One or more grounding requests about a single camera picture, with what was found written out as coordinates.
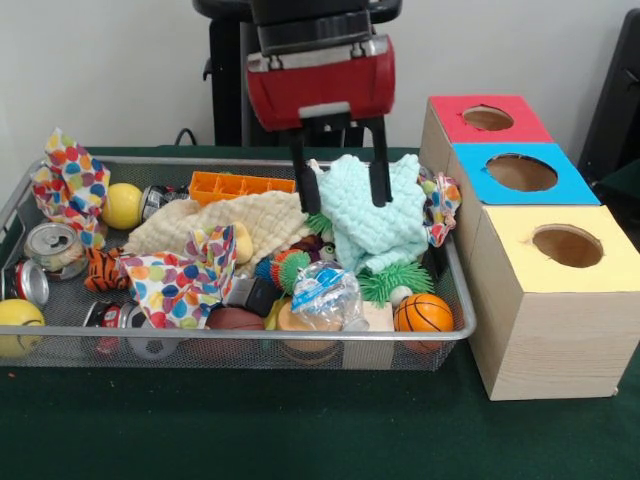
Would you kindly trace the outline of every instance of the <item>blue box lid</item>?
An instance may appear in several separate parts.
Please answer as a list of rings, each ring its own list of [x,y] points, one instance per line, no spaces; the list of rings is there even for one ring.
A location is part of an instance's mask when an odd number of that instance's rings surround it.
[[[600,205],[557,144],[467,143],[453,147],[476,196],[487,205]]]

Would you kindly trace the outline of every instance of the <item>colorful polka dot cloth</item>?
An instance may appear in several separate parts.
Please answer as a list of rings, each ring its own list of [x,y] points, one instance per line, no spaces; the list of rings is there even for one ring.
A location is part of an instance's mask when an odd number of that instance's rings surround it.
[[[104,247],[107,227],[98,217],[111,172],[59,128],[44,151],[48,160],[32,177],[38,208],[49,220],[73,227],[85,247]]]
[[[455,214],[462,199],[456,181],[443,173],[431,175],[420,168],[418,183],[422,185],[427,201],[424,204],[424,226],[429,244],[439,247],[450,230],[456,227]]]
[[[204,328],[232,287],[235,227],[193,230],[183,255],[160,252],[121,261],[132,296],[156,328]]]

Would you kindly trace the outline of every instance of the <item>white wall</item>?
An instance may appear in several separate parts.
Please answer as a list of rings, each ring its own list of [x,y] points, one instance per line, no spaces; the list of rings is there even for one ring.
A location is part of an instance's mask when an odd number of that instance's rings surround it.
[[[0,203],[58,125],[86,145],[212,141],[208,21],[191,2],[3,0]],[[391,145],[420,142],[434,94],[525,95],[576,160],[637,0],[405,0]]]

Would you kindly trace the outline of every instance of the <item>orange ice cube tray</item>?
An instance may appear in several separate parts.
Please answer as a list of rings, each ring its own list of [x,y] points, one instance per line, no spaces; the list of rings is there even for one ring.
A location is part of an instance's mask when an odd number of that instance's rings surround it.
[[[231,200],[241,195],[265,193],[271,190],[294,193],[296,182],[280,178],[193,172],[189,185],[189,195],[202,206],[220,200]]]

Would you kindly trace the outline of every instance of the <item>stacked wooden boxes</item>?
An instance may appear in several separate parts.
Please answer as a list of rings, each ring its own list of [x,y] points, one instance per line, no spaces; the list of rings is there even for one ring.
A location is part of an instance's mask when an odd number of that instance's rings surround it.
[[[640,339],[640,255],[524,99],[430,99],[420,158],[460,182],[489,397],[613,395]]]

